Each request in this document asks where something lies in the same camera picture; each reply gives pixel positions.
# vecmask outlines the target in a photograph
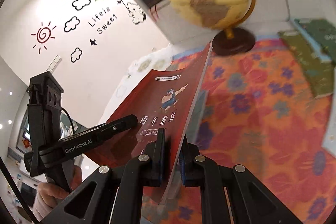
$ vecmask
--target sun decal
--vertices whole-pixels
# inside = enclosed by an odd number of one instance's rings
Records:
[[[41,47],[42,47],[41,44],[46,43],[50,38],[55,39],[55,37],[52,37],[52,36],[51,36],[51,31],[52,31],[53,29],[55,29],[56,26],[53,27],[52,29],[50,29],[50,28],[49,28],[49,27],[50,27],[50,24],[51,24],[51,21],[49,21],[49,24],[48,24],[47,27],[43,27],[43,22],[41,22],[41,26],[42,26],[42,27],[37,31],[37,33],[32,33],[32,34],[31,34],[31,35],[36,36],[37,42],[39,43],[39,54],[41,53]]]

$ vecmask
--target silver bolt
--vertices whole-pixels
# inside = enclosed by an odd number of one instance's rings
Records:
[[[107,173],[109,171],[109,167],[106,166],[106,165],[103,165],[103,166],[99,167],[98,171],[101,174],[105,174],[105,173]]]
[[[149,156],[144,154],[144,155],[140,155],[139,158],[138,158],[140,161],[146,161],[149,159]]]
[[[205,157],[203,155],[197,155],[195,157],[195,160],[199,161],[199,162],[204,162],[205,161]]]
[[[245,166],[238,164],[238,165],[236,165],[235,169],[236,169],[237,172],[243,173],[245,171]]]

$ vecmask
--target human hand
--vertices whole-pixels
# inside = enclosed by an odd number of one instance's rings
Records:
[[[73,169],[73,179],[70,184],[72,190],[75,190],[82,183],[82,169],[75,165]],[[37,192],[41,195],[43,201],[51,208],[57,206],[57,199],[65,199],[69,193],[63,188],[53,183],[40,183]]]

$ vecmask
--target floral tablecloth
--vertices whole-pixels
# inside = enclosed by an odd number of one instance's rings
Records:
[[[183,68],[197,54],[172,66]],[[336,205],[336,159],[321,147],[331,96],[312,98],[282,41],[260,40],[231,57],[213,53],[203,89],[201,153],[219,165],[245,165],[302,222],[323,223]],[[144,197],[142,215],[154,224],[201,223],[199,188],[181,187],[164,206]]]

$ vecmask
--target globe base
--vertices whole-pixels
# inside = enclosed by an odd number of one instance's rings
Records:
[[[233,38],[228,38],[226,31],[221,31],[212,40],[213,52],[220,56],[248,52],[255,45],[255,37],[243,28],[233,28]]]

